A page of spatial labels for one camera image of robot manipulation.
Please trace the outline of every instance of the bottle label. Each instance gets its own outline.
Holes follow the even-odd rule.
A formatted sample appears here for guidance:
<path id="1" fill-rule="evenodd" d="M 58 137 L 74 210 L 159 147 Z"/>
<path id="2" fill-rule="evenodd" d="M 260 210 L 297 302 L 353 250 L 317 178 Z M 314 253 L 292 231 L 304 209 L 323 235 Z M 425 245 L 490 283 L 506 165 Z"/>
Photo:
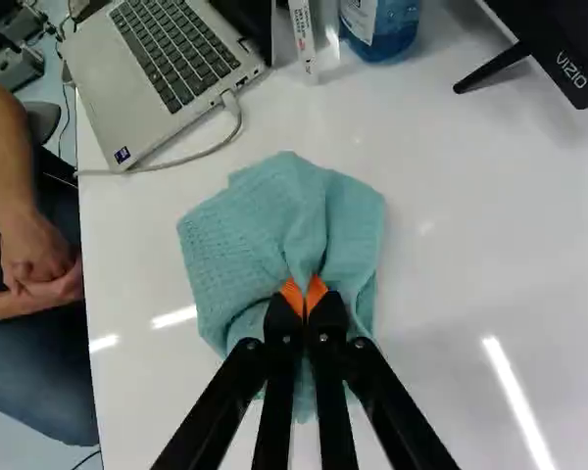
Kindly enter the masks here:
<path id="1" fill-rule="evenodd" d="M 350 31 L 372 45 L 377 0 L 340 0 L 340 17 Z"/>

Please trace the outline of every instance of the teal towel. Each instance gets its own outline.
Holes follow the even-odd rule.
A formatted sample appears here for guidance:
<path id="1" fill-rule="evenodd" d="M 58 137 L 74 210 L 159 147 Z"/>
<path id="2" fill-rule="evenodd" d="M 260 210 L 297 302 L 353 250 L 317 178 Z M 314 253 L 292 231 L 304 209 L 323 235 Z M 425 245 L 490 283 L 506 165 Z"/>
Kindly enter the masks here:
<path id="1" fill-rule="evenodd" d="M 232 173 L 228 188 L 177 225 L 200 335 L 225 355 L 264 338 L 270 296 L 291 276 L 303 292 L 318 272 L 351 314 L 350 335 L 371 334 L 383 198 L 349 176 L 283 152 Z M 294 412 L 314 409 L 307 361 Z"/>

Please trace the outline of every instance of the vizio logo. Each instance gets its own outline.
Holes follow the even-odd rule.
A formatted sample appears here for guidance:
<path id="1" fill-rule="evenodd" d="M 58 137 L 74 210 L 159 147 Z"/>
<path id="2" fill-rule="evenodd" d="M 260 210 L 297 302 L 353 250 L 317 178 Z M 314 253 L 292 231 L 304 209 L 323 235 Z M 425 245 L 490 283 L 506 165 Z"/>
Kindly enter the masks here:
<path id="1" fill-rule="evenodd" d="M 581 90 L 588 84 L 588 78 L 579 71 L 579 67 L 570 60 L 565 51 L 561 51 L 558 54 L 557 61 L 558 65 L 563 70 L 564 75 L 566 75 L 577 88 Z"/>

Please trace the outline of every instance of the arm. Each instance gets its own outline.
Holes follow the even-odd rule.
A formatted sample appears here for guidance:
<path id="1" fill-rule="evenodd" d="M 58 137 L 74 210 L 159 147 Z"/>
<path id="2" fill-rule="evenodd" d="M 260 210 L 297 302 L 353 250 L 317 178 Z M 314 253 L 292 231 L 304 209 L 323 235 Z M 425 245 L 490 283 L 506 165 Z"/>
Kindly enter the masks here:
<path id="1" fill-rule="evenodd" d="M 9 212 L 35 211 L 27 126 L 22 105 L 0 86 L 0 220 Z"/>
<path id="2" fill-rule="evenodd" d="M 0 292 L 0 320 L 33 313 L 33 305 L 24 300 L 11 291 Z"/>
<path id="3" fill-rule="evenodd" d="M 0 86 L 0 235 L 4 282 L 57 279 L 74 264 L 70 247 L 37 210 L 24 108 Z"/>
<path id="4" fill-rule="evenodd" d="M 64 306 L 82 299 L 82 295 L 82 264 L 77 259 L 73 268 L 55 281 L 26 284 L 19 293 L 0 292 L 0 320 Z"/>

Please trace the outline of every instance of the laptop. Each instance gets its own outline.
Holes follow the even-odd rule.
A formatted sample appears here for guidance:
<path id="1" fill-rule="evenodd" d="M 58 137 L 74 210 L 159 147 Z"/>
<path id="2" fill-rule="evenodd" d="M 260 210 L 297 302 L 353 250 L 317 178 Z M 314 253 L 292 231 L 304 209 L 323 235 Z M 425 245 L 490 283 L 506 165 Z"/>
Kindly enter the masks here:
<path id="1" fill-rule="evenodd" d="M 122 0 L 85 21 L 62 54 L 110 169 L 136 164 L 260 76 L 270 28 L 270 0 Z"/>

